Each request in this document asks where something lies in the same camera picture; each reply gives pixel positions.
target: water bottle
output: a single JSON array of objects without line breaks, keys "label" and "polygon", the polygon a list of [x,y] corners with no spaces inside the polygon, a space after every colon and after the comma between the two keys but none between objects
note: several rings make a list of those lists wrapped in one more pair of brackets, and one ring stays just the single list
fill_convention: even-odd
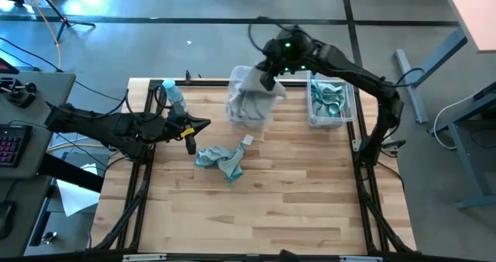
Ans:
[{"label": "water bottle", "polygon": [[173,79],[166,79],[162,82],[162,86],[165,88],[169,102],[171,104],[179,102],[179,104],[181,104],[186,111],[186,101],[184,100],[181,90],[176,86],[176,82]]}]

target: keyboard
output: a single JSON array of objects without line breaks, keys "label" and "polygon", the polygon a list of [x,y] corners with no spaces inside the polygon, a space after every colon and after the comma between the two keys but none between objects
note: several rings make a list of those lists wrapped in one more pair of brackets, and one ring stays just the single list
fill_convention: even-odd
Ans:
[{"label": "keyboard", "polygon": [[32,126],[0,125],[0,167],[17,167]]}]

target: concrete floor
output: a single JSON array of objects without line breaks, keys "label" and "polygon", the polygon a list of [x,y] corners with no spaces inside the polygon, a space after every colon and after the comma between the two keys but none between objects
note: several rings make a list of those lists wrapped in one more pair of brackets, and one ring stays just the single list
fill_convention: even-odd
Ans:
[{"label": "concrete floor", "polygon": [[[345,19],[343,0],[54,0],[67,14],[115,17]],[[351,0],[355,19],[454,21],[446,0]],[[0,1],[3,15],[29,14],[30,9],[10,9]],[[56,63],[57,53],[41,22],[4,22],[0,36]],[[58,29],[59,24],[51,25]],[[351,54],[347,26],[304,26],[315,38]],[[419,64],[455,28],[414,26],[358,26],[363,65],[390,79],[397,79],[392,53],[405,50],[412,66]],[[254,26],[258,43],[272,38],[275,26]],[[47,71],[50,67],[0,47]],[[246,25],[229,24],[112,24],[95,29],[68,29],[60,46],[62,69],[108,95],[123,94],[131,77],[183,77],[193,75],[227,78],[236,65],[251,65],[262,57],[246,37]],[[496,55],[476,55],[469,43],[420,88],[430,118],[444,106],[465,98],[494,81]],[[470,197],[470,187],[455,152],[444,150],[413,119],[406,106],[396,138],[406,139],[398,164],[405,180],[406,199],[418,250],[423,253],[496,260],[496,207],[457,210],[454,202]],[[83,109],[105,111],[115,103],[75,86],[70,102]],[[463,106],[453,108],[445,114]]]}]

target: butcher block tabletop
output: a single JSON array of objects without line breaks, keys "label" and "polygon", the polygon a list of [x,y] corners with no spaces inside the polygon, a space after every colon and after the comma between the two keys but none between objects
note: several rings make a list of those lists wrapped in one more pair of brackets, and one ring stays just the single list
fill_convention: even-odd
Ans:
[{"label": "butcher block tabletop", "polygon": [[[149,81],[129,80],[134,112],[143,110]],[[231,184],[219,169],[195,166],[195,156],[188,155],[184,141],[158,143],[140,252],[276,254],[286,249],[298,254],[367,253],[346,125],[310,128],[305,88],[287,88],[288,99],[278,102],[273,118],[259,130],[229,122],[227,87],[181,90],[189,113],[212,121],[195,137],[198,150],[236,149],[246,134],[254,141],[245,147],[243,176]],[[361,101],[370,132],[377,102],[363,92]],[[117,154],[109,162],[120,157]],[[384,156],[380,160],[397,170],[395,160]],[[106,172],[91,230],[94,245],[122,214],[131,167],[131,162],[121,160]],[[380,165],[375,172],[384,217],[405,244],[415,249],[401,182]],[[134,222],[133,216],[127,242]],[[371,220],[371,225],[378,246],[377,224]]]}]

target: teal cloth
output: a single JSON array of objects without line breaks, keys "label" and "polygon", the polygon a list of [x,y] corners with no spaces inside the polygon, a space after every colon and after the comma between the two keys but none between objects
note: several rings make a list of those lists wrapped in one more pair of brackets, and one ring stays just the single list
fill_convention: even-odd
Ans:
[{"label": "teal cloth", "polygon": [[312,111],[316,116],[340,118],[346,102],[343,86],[310,80],[312,92]]},{"label": "teal cloth", "polygon": [[243,159],[245,150],[240,144],[236,150],[227,150],[225,147],[209,147],[198,151],[195,164],[208,167],[216,165],[224,174],[224,179],[228,182],[237,180],[243,174],[239,163]]}]

